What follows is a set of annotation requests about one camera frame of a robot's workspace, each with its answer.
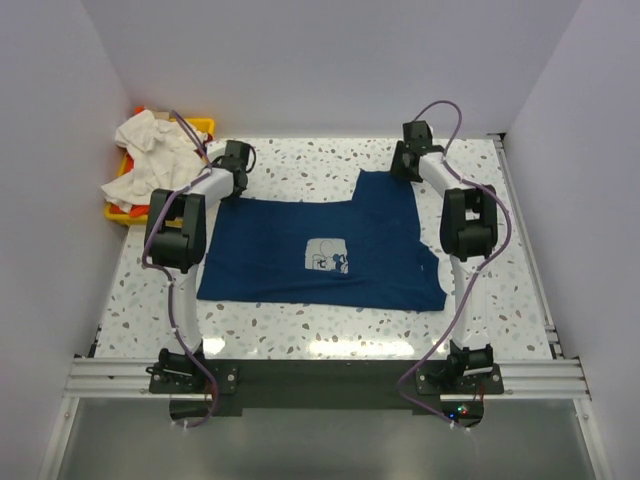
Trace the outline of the blue printed t-shirt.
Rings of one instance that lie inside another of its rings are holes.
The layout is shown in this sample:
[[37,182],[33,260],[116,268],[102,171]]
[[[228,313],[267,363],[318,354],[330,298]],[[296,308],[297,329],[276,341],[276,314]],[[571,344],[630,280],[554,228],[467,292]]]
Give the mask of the blue printed t-shirt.
[[420,234],[411,184],[387,172],[360,172],[347,201],[237,198],[218,209],[197,297],[441,311]]

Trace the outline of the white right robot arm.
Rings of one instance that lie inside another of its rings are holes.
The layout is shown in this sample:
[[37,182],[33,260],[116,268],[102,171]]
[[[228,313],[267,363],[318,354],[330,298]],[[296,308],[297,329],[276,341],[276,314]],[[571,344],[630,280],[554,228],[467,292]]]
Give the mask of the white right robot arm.
[[494,368],[482,267],[498,243],[498,205],[493,187],[475,185],[453,169],[426,121],[407,122],[402,130],[390,173],[415,183],[426,181],[442,198],[439,238],[450,257],[456,308],[453,326],[445,335],[446,359],[429,362],[416,375],[441,391],[453,391],[489,376]]

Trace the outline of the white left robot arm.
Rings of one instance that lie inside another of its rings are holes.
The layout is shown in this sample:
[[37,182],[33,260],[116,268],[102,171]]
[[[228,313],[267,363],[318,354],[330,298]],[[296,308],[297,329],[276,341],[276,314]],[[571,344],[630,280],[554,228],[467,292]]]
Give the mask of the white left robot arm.
[[157,383],[216,392],[216,379],[204,365],[196,306],[197,272],[207,246],[206,216],[219,202],[242,195],[256,159],[252,145],[229,140],[215,159],[205,159],[193,180],[151,194],[141,261],[166,277],[172,334],[150,370]]

